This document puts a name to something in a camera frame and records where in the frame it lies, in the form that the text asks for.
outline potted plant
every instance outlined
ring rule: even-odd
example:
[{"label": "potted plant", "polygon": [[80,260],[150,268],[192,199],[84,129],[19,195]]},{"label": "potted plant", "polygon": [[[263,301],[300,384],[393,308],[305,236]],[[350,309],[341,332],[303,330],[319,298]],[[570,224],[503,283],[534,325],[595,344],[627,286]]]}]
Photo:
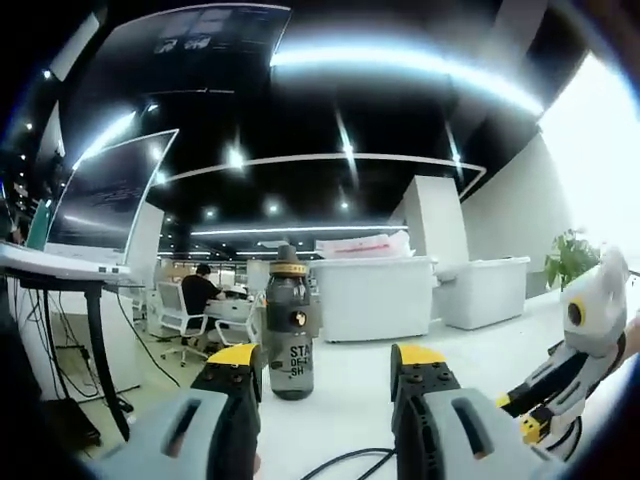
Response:
[{"label": "potted plant", "polygon": [[547,285],[553,288],[556,279],[560,279],[560,290],[600,261],[600,250],[579,238],[580,232],[569,229],[553,239],[553,252],[544,261]]}]

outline white chair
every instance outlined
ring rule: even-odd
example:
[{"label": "white chair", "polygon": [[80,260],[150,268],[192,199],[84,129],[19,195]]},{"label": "white chair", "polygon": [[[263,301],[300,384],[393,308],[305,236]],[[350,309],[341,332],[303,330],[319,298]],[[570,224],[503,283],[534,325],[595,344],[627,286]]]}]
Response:
[{"label": "white chair", "polygon": [[[195,348],[186,345],[187,339],[202,335],[207,326],[207,315],[201,313],[199,315],[189,315],[184,303],[182,295],[182,286],[177,283],[158,283],[158,291],[160,292],[160,300],[162,309],[160,312],[160,325],[165,328],[179,332],[182,337],[182,345],[173,347],[160,354],[160,358],[166,359],[167,355],[180,353],[180,366],[186,364],[187,352],[191,352],[204,359],[209,356]],[[188,328],[190,320],[200,320],[198,328]]]},{"label": "white chair", "polygon": [[222,325],[226,325],[229,329],[241,331],[246,333],[249,343],[260,343],[259,334],[260,331],[255,325],[255,317],[259,314],[258,307],[260,307],[264,302],[264,293],[259,293],[253,302],[249,302],[247,300],[236,300],[231,301],[227,300],[226,302],[235,302],[235,304],[230,304],[230,309],[232,312],[227,313],[227,315],[232,316],[233,318],[242,318],[245,317],[244,322],[236,322],[231,320],[225,320],[224,318],[220,318],[216,320],[215,326],[218,335],[220,336],[220,340],[226,346],[238,345],[242,342],[232,342],[227,336],[225,336],[224,331],[227,329],[223,329]]}]

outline desk leg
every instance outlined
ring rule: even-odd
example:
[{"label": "desk leg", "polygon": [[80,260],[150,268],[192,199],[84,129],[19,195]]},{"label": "desk leg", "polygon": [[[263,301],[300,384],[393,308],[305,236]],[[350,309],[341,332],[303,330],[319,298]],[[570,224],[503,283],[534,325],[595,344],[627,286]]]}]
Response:
[{"label": "desk leg", "polygon": [[87,318],[89,320],[89,336],[91,337],[91,349],[93,350],[93,359],[96,362],[96,370],[98,371],[98,379],[102,386],[104,398],[107,406],[111,411],[111,415],[124,437],[125,441],[129,441],[129,424],[124,417],[122,410],[118,406],[118,397],[116,389],[111,380],[111,372],[109,371],[109,362],[107,361],[107,352],[104,349],[104,338],[102,336],[102,317],[100,314],[100,297],[102,295],[102,286],[89,286],[84,292],[87,299]]}]

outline white desk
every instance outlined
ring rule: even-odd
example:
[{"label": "white desk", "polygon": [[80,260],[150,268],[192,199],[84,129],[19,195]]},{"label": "white desk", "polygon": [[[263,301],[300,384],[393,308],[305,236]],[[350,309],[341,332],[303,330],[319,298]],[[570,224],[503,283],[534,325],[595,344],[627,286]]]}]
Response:
[{"label": "white desk", "polygon": [[[430,325],[429,335],[404,343],[421,344],[443,353],[463,387],[497,398],[520,384],[547,358],[547,348],[563,338],[561,309],[555,292],[527,301],[522,317],[475,331]],[[393,341],[357,344],[314,343],[315,390],[305,400],[275,397],[263,372],[260,406],[262,431],[258,453],[260,477],[295,479],[333,457],[367,447],[393,447],[389,392],[389,357]],[[594,419],[612,408],[607,400],[624,384],[630,363],[602,382],[583,415],[581,448],[593,438]],[[347,460],[322,474],[323,480],[357,478],[380,457]],[[375,474],[395,480],[395,460]]]}]

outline white box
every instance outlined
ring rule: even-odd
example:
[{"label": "white box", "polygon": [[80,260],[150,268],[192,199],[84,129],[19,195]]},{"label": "white box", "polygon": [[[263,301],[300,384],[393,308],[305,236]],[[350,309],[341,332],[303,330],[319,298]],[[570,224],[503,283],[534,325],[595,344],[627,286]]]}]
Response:
[{"label": "white box", "polygon": [[529,257],[477,260],[438,271],[438,313],[445,324],[465,330],[522,315]]},{"label": "white box", "polygon": [[428,257],[317,260],[322,338],[328,342],[424,335],[435,285]]}]

